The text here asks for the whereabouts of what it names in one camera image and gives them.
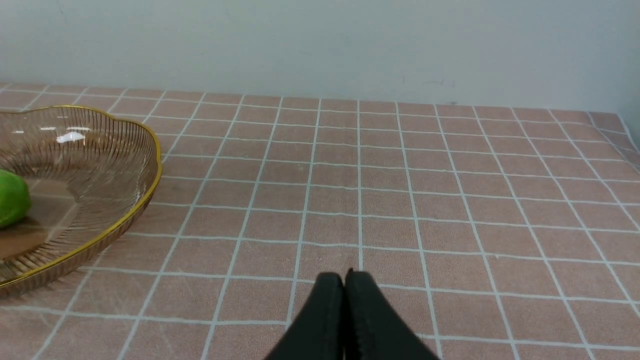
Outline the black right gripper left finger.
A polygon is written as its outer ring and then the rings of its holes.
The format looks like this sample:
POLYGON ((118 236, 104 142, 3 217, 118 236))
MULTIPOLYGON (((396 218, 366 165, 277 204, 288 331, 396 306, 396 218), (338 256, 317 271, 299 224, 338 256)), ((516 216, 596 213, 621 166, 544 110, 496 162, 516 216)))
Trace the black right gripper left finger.
POLYGON ((342 360, 344 300, 340 275, 318 274, 304 305, 266 360, 342 360))

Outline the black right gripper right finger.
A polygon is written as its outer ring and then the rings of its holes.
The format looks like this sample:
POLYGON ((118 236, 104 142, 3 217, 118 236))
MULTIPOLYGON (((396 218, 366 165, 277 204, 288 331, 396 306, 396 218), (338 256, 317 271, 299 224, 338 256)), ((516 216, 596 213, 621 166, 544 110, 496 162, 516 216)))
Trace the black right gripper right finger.
POLYGON ((346 360, 437 360, 382 293, 373 276, 346 273, 346 360))

